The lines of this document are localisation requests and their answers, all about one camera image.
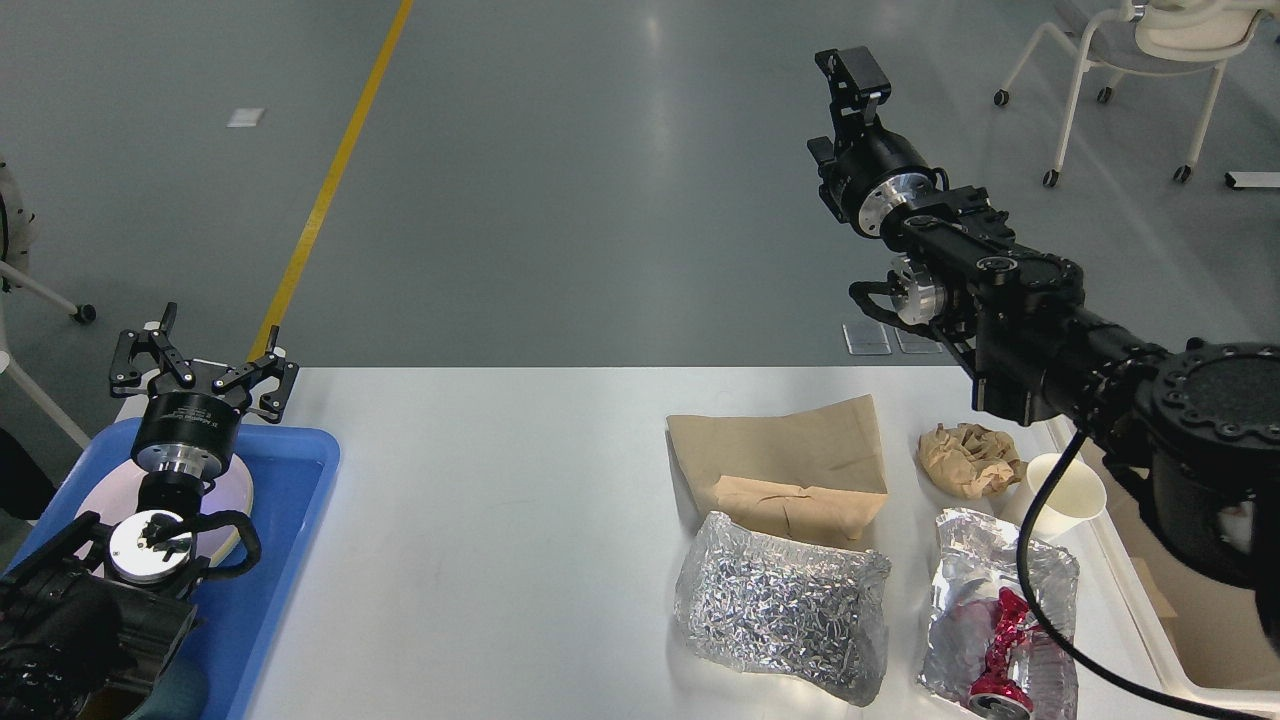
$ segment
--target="crumpled aluminum foil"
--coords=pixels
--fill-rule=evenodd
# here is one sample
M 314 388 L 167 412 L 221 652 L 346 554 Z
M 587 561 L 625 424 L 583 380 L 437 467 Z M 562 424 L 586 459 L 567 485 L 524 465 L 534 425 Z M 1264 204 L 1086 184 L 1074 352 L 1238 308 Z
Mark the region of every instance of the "crumpled aluminum foil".
M 858 706 L 884 679 L 890 561 L 788 541 L 709 512 L 676 580 L 676 624 L 699 657 L 782 673 Z
M 986 667 L 996 634 L 1000 589 L 1021 596 L 1018 527 L 963 507 L 943 510 L 937 525 L 942 555 L 933 575 L 928 647 L 918 679 L 940 697 L 969 707 L 970 689 Z M 1079 562 L 1066 550 L 1037 539 L 1032 539 L 1028 562 L 1044 614 L 1070 638 Z M 1015 647 L 1009 660 L 1009 676 L 1030 696 L 1036 720 L 1075 720 L 1075 664 L 1048 635 L 1032 630 L 1029 642 Z

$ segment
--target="chair wheel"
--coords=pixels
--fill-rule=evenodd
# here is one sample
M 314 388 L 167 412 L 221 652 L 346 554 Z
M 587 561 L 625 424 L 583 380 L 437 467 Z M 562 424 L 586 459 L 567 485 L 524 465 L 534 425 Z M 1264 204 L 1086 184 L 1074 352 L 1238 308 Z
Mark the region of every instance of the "chair wheel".
M 77 305 L 72 319 L 82 325 L 87 325 L 97 319 L 97 310 L 92 305 Z

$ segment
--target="paper cup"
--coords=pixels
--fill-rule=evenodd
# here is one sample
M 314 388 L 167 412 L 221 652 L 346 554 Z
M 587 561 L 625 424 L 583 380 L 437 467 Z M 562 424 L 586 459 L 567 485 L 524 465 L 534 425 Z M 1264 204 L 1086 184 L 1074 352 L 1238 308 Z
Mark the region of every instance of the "paper cup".
M 1044 478 L 1048 478 L 1059 457 L 1061 455 L 1050 452 L 1027 464 L 1027 479 L 1015 486 L 1014 497 L 1000 514 L 1001 520 L 1015 525 L 1023 524 L 1032 500 L 1036 498 L 1036 493 L 1044 484 Z M 1084 462 L 1073 460 L 1053 488 L 1053 495 L 1048 496 L 1039 518 L 1036 519 L 1032 534 L 1051 541 L 1075 525 L 1097 518 L 1106 507 L 1107 489 L 1102 484 L 1102 478 Z

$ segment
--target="black robotic arm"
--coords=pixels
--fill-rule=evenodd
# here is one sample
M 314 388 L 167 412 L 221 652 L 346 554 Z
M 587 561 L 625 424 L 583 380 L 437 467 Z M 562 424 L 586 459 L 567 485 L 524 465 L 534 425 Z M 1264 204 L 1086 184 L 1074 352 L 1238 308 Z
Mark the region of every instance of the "black robotic arm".
M 1175 557 L 1256 591 L 1280 648 L 1280 343 L 1192 338 L 1172 352 L 1089 313 L 1079 265 L 1019 245 L 986 190 L 948 188 L 884 129 L 891 88 L 865 47 L 815 60 L 836 129 L 809 141 L 819 196 L 901 254 L 886 282 L 852 284 L 859 306 L 942 342 L 973 378 L 975 410 L 1024 425 L 1070 418 Z

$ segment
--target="crumpled brown paper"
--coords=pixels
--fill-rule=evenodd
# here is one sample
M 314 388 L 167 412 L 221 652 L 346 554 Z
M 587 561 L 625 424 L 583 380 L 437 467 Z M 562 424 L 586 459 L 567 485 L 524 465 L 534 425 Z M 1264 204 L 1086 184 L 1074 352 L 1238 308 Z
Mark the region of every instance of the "crumpled brown paper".
M 888 497 L 872 397 L 782 418 L 667 418 L 698 511 L 849 547 Z
M 1014 438 L 972 423 L 955 428 L 938 423 L 920 436 L 916 459 L 933 484 L 966 500 L 1004 492 L 1027 478 L 1027 462 L 1018 457 Z

